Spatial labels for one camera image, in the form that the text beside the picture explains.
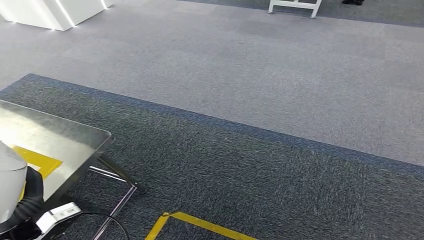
gray carpet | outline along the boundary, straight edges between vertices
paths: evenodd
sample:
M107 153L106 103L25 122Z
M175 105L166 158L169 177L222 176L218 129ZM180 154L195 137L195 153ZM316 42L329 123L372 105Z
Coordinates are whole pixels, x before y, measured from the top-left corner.
M181 0L267 10L270 0ZM316 0L301 0L315 3ZM312 10L276 6L275 11L310 15ZM357 21L424 27L422 0L365 0L362 6L342 4L342 0L322 0L318 16Z
M173 211L264 240L424 238L420 166L33 74L0 98L112 132L108 154L149 188L119 216L132 239ZM108 212L125 190L87 173L68 195ZM99 221L81 218L67 239ZM104 239L122 236L112 225ZM171 220L157 239L224 238Z
M424 28L121 0L67 32L0 23L28 73L424 165Z

led light strip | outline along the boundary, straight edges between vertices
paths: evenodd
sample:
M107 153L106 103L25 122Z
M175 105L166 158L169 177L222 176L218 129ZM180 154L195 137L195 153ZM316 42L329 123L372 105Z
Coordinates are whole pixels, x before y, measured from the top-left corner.
M55 25L53 24L53 22L50 20L50 18L46 15L46 13L43 11L43 9L41 8L39 1L37 0L32 0L32 5L34 5L34 7L37 9L38 13L41 15L41 18L47 23L47 25L50 26L51 30L55 30Z
M100 2L105 10L108 9L108 6L106 6L105 0L100 0Z
M69 13L66 11L65 7L62 5L60 0L56 0L57 5L59 6L60 10L62 11L63 15L65 15L65 18L69 22L69 24L75 28L75 23L72 21L71 16L69 16Z

metal stand leg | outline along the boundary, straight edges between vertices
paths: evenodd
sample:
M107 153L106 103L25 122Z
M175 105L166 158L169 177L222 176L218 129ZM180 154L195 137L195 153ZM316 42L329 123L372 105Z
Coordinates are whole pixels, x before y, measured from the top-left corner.
M273 13L274 13L274 12L273 12L273 10L274 10L274 1L273 1L273 0L271 0L271 1L269 2L268 14L273 14Z
M316 0L315 8L312 11L312 15L309 17L310 19L315 19L317 17L318 9L320 9L322 0Z
M122 182L129 183L131 185L131 188L129 189L129 191L123 196L123 198L119 201L119 203L110 213L112 217L116 217L137 189L142 194L146 193L147 189L143 186L139 186L138 182L134 178L132 178L127 172L125 172L125 170L122 169L118 164L116 164L110 157L106 155L102 155L98 158L98 160L99 162L101 162L103 165L105 165L108 169L110 169L113 172L109 172L94 166L89 167L90 171L101 174L109 178L113 178ZM106 219L101 225L101 227L98 229L98 231L96 232L92 240L98 240L100 236L103 234L103 232L106 230L108 225L111 223L111 221L112 220L110 218Z

white display stand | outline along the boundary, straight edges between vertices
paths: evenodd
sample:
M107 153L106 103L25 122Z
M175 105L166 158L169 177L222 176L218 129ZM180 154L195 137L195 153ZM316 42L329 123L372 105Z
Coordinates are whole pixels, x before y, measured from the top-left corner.
M292 7L292 8L301 8L301 9L312 9L311 19L314 19L317 16L318 9L320 8L322 0L316 0L316 3L306 3L299 2L299 0L294 1L285 1L285 0L271 0L269 2L268 13L272 14L274 6L283 6L283 7Z
M111 0L0 0L0 14L10 22L66 31L111 5Z

white easel stand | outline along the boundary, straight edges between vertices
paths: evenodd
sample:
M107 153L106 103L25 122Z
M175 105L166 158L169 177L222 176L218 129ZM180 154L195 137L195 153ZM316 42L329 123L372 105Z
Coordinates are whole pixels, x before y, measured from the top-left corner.
M299 0L285 1L285 0L271 0L269 2L268 14L273 13L274 6L301 8L301 9L313 9L311 19L315 19L320 8L322 0L316 0L316 3L299 2Z

